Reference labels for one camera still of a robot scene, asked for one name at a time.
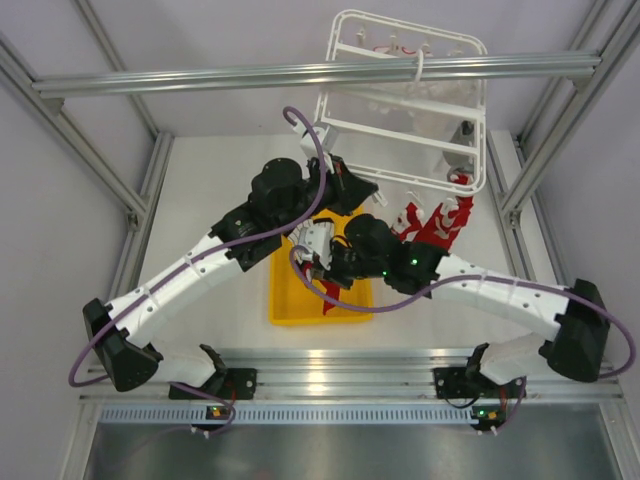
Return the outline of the white plastic clip hanger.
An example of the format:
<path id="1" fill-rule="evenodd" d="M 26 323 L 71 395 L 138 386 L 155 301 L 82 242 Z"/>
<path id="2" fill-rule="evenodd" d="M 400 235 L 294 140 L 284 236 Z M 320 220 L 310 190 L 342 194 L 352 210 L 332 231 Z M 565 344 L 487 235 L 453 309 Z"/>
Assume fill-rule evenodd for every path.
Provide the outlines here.
<path id="1" fill-rule="evenodd" d="M 487 52 L 472 35 L 347 9 L 334 17 L 325 58 L 424 60 Z M 484 80 L 330 85 L 318 96 L 315 118 L 340 133 L 389 140 L 418 156 L 414 173 L 360 160 L 351 166 L 360 175 L 473 196 L 487 178 L 486 97 Z"/>

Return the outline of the striped black white sock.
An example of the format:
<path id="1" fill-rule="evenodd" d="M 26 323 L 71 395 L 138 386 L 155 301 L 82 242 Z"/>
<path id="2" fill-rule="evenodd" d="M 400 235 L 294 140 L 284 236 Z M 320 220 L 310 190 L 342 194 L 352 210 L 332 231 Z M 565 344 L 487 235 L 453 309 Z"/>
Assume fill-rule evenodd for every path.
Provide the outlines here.
<path id="1" fill-rule="evenodd" d="M 321 252 L 330 247 L 334 232 L 334 221 L 328 217 L 307 219 L 294 228 L 288 240 L 294 246 L 302 245 L 308 250 Z"/>

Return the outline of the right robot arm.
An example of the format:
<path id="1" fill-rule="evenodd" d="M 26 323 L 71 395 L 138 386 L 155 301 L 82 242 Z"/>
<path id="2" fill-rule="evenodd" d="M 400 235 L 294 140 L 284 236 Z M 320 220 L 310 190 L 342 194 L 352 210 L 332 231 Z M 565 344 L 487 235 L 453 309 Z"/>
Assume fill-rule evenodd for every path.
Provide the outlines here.
<path id="1" fill-rule="evenodd" d="M 343 288 L 380 278 L 398 293 L 424 292 L 426 298 L 472 307 L 526 329 L 524 336 L 474 349 L 465 375 L 478 396 L 540 371 L 581 383 L 600 377 L 610 322 L 597 286 L 587 280 L 548 286 L 500 276 L 441 247 L 402 241 L 370 214 L 351 219 L 344 238 L 331 241 L 330 249 L 327 278 Z M 424 291 L 427 286 L 432 289 Z"/>

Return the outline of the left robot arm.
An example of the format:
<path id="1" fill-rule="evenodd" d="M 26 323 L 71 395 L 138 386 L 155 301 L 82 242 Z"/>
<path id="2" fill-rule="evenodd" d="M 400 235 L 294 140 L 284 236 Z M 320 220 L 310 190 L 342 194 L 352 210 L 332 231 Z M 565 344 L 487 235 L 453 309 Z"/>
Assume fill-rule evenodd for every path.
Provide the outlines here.
<path id="1" fill-rule="evenodd" d="M 214 224 L 187 254 L 145 284 L 82 310 L 89 343 L 119 392 L 149 381 L 187 384 L 205 397 L 225 388 L 226 374 L 212 347 L 170 353 L 155 335 L 185 306 L 219 284 L 245 273 L 279 250 L 298 247 L 304 279 L 318 277 L 331 291 L 338 270 L 328 210 L 348 216 L 379 190 L 353 174 L 339 156 L 313 157 L 305 167 L 289 158 L 269 161 L 251 181 L 247 200 Z"/>

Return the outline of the red sock clipped on hanger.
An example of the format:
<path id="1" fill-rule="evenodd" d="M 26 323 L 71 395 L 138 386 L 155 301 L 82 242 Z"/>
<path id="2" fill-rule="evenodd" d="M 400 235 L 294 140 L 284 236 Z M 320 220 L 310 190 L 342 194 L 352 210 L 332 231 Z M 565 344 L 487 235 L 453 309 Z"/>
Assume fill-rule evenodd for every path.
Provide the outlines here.
<path id="1" fill-rule="evenodd" d="M 447 197 L 436 207 L 421 233 L 423 241 L 450 250 L 468 224 L 474 206 L 473 196 Z"/>

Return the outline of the yellow plastic tray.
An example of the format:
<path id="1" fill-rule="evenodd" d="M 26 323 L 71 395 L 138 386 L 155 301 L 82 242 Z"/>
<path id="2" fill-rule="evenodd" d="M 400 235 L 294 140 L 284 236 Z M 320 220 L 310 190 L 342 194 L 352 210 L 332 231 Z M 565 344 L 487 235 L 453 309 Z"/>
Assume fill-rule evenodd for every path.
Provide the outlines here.
<path id="1" fill-rule="evenodd" d="M 318 218 L 329 217 L 335 221 L 336 233 L 343 234 L 348 220 L 365 209 L 358 207 L 350 217 L 343 217 L 325 210 Z M 332 307 L 326 314 L 324 300 L 309 291 L 296 277 L 289 262 L 291 242 L 283 240 L 283 244 L 270 257 L 270 286 L 268 318 L 271 324 L 284 327 L 301 327 L 327 324 L 351 324 L 370 321 L 372 313 L 361 313 Z M 339 300 L 362 306 L 373 306 L 371 280 L 356 280 L 350 290 L 341 290 Z"/>

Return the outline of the aluminium top crossbar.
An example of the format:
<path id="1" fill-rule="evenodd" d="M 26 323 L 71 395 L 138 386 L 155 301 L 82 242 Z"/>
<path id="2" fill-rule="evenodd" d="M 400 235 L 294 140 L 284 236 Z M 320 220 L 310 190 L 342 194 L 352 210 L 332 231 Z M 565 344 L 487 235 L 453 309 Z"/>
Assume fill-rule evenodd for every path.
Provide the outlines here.
<path id="1" fill-rule="evenodd" d="M 589 51 L 424 60 L 385 57 L 354 62 L 46 76 L 34 80 L 32 87 L 45 98 L 68 98 L 421 81 L 588 78 L 601 63 L 601 56 Z"/>

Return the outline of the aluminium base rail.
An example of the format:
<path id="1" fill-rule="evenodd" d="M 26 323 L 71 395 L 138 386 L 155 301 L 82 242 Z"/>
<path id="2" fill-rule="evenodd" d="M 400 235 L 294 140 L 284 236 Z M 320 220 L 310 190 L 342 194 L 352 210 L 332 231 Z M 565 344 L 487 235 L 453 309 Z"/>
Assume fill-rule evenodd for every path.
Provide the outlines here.
<path id="1" fill-rule="evenodd" d="M 615 379 L 583 384 L 554 373 L 517 380 L 493 393 L 462 384 L 461 350 L 240 352 L 227 355 L 236 377 L 216 399 L 172 400 L 147 384 L 118 393 L 107 384 L 81 390 L 95 419 L 112 424 L 422 425 L 495 429 L 514 405 L 607 408 L 622 401 Z"/>

